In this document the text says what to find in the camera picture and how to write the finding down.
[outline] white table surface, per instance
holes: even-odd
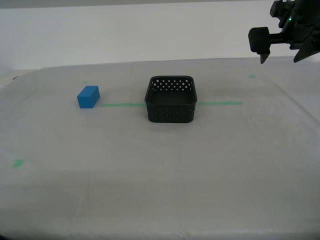
[[[157,75],[189,124],[151,123]],[[320,238],[320,68],[270,58],[55,67],[0,89],[0,234],[17,240]],[[77,95],[98,85],[93,109]]]

